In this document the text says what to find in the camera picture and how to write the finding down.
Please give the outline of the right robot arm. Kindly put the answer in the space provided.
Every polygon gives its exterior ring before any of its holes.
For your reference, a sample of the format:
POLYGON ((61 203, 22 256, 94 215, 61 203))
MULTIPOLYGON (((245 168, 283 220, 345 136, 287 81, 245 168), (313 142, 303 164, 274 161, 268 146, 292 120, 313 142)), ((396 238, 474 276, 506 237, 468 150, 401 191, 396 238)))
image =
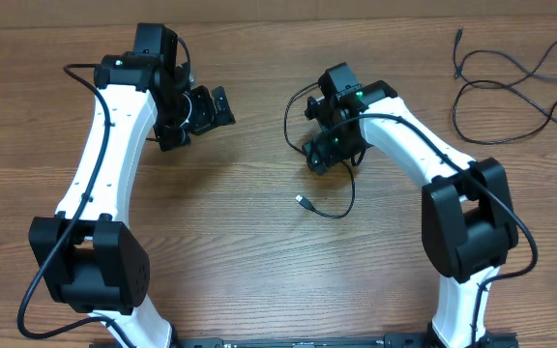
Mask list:
POLYGON ((305 115, 321 132, 302 147, 319 175, 337 163, 357 165, 374 147, 422 193, 422 243, 440 275, 438 305, 425 333, 387 334, 388 347, 515 347, 513 333, 484 326, 489 279, 518 242, 504 167, 448 145, 415 117, 386 82, 364 85, 347 64, 328 68, 305 115))

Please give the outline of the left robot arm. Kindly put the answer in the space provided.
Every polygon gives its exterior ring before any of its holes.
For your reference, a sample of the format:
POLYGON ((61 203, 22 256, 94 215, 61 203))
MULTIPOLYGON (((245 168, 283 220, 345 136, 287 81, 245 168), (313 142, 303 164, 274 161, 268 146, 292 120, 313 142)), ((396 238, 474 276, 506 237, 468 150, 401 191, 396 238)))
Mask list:
POLYGON ((35 283, 53 301, 102 324, 119 347, 176 347, 178 335, 151 301, 150 260, 130 229, 130 202, 148 141, 170 151, 234 123, 225 91, 193 81, 179 62, 185 42, 159 23, 139 23, 130 51, 92 66, 94 117, 72 183, 52 217, 28 233, 35 283))

